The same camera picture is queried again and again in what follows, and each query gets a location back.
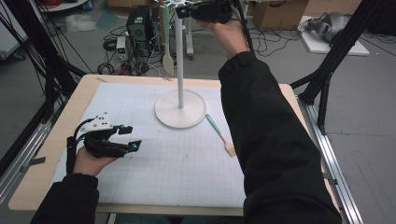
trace table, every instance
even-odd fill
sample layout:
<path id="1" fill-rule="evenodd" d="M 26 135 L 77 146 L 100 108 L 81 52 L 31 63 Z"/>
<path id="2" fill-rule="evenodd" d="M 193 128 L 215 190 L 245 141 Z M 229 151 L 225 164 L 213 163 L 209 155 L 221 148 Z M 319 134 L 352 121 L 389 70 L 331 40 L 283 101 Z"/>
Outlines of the table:
<path id="1" fill-rule="evenodd" d="M 69 8 L 72 8 L 72 7 L 81 6 L 82 4 L 84 4 L 86 2 L 87 2 L 87 0 L 77 0 L 76 3 L 61 3 L 57 7 L 48 7 L 48 8 L 41 7 L 40 10 L 43 11 L 43 12 L 62 11 L 62 10 L 67 10 Z"/>
<path id="2" fill-rule="evenodd" d="M 9 202 L 13 210 L 36 210 L 47 194 L 54 172 L 65 149 L 65 140 L 72 135 L 78 126 L 82 115 L 87 109 L 96 88 L 101 82 L 133 83 L 138 85 L 176 86 L 177 81 L 165 81 L 159 77 L 115 77 L 103 75 L 85 76 L 73 96 L 58 118 L 48 139 L 37 154 L 37 158 L 46 157 L 45 163 L 30 167 L 16 192 Z M 219 88 L 218 80 L 184 79 L 185 87 Z M 280 88 L 290 105 L 296 112 L 302 124 L 304 118 L 297 104 L 295 95 L 289 85 L 281 84 Z M 103 204 L 97 207 L 97 212 L 105 213 L 140 213 L 140 214 L 167 214 L 167 215 L 207 215 L 207 216 L 242 216 L 240 208 L 226 207 L 182 207 L 159 206 L 144 204 Z"/>

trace electronic equipment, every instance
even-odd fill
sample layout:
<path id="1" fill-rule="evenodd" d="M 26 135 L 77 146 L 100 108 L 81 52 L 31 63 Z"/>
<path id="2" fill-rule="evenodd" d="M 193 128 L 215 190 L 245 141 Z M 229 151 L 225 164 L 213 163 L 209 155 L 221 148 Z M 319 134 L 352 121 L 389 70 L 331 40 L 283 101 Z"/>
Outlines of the electronic equipment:
<path id="1" fill-rule="evenodd" d="M 113 143 L 109 138 L 115 134 L 131 133 L 133 127 L 124 125 L 113 125 L 107 113 L 96 116 L 94 119 L 82 121 L 76 128 L 74 135 L 67 138 L 67 161 L 66 172 L 71 174 L 76 162 L 76 151 L 78 142 L 84 140 L 87 151 L 97 158 L 99 157 L 124 157 L 125 154 L 136 152 L 140 148 L 141 140 L 129 142 L 128 144 Z M 84 132 L 77 138 L 78 131 Z"/>
<path id="2" fill-rule="evenodd" d="M 135 42 L 150 41 L 154 37 L 148 6 L 133 6 L 126 22 L 131 40 Z"/>
<path id="3" fill-rule="evenodd" d="M 154 50 L 155 46 L 149 45 L 145 42 L 135 42 L 134 43 L 134 56 L 135 57 L 149 57 L 151 52 Z"/>
<path id="4" fill-rule="evenodd" d="M 160 8 L 159 7 L 152 8 L 151 22 L 152 22 L 154 35 L 160 35 L 161 34 L 161 25 L 160 25 Z"/>
<path id="5" fill-rule="evenodd" d="M 211 0 L 177 7 L 176 13 L 179 19 L 192 17 L 199 21 L 226 23 L 233 16 L 231 5 L 229 0 Z"/>
<path id="6" fill-rule="evenodd" d="M 129 50 L 126 43 L 126 36 L 117 37 L 117 54 L 122 62 L 126 62 L 129 59 Z"/>
<path id="7" fill-rule="evenodd" d="M 349 18 L 339 12 L 323 13 L 317 19 L 311 19 L 305 26 L 307 31 L 315 31 L 329 43 L 341 32 L 349 22 Z"/>

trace wooden spatula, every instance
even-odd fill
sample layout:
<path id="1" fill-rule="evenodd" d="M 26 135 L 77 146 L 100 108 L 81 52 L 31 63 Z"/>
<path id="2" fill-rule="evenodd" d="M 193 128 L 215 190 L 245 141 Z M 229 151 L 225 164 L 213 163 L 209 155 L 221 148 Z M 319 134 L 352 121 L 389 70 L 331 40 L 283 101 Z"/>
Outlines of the wooden spatula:
<path id="1" fill-rule="evenodd" d="M 168 6 L 163 6 L 163 32 L 165 36 L 165 54 L 163 55 L 163 69 L 170 75 L 175 74 L 174 61 L 169 52 L 169 10 Z"/>

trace robotic hand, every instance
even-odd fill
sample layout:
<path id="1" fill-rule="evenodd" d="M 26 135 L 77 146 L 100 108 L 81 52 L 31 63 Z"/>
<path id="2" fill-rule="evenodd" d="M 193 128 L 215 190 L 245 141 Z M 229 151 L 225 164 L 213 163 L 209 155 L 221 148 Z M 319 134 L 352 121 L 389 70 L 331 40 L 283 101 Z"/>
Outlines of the robotic hand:
<path id="1" fill-rule="evenodd" d="M 77 139 L 79 130 L 86 132 Z M 91 154 L 97 158 L 99 157 L 124 157 L 125 154 L 136 152 L 141 144 L 141 140 L 129 142 L 127 145 L 112 143 L 108 139 L 118 132 L 119 134 L 131 133 L 133 127 L 111 124 L 107 114 L 97 117 L 96 119 L 87 119 L 80 123 L 76 128 L 74 136 L 67 138 L 67 161 L 66 172 L 72 174 L 75 161 L 77 144 L 84 139 L 84 146 Z"/>
<path id="2" fill-rule="evenodd" d="M 226 23 L 233 16 L 233 3 L 229 0 L 210 0 L 185 7 L 176 7 L 179 19 L 192 17 L 198 21 Z"/>

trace black sleeve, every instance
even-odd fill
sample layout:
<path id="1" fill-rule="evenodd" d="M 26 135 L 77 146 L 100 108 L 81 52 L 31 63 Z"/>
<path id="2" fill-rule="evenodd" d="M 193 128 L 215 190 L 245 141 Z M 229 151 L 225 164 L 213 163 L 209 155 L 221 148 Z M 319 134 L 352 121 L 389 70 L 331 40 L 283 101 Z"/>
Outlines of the black sleeve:
<path id="1" fill-rule="evenodd" d="M 245 175 L 246 223 L 341 223 L 320 153 L 266 63 L 242 52 L 219 70 L 221 101 Z"/>
<path id="2" fill-rule="evenodd" d="M 31 223 L 95 222 L 99 200 L 98 179 L 91 175 L 72 174 L 52 185 Z"/>

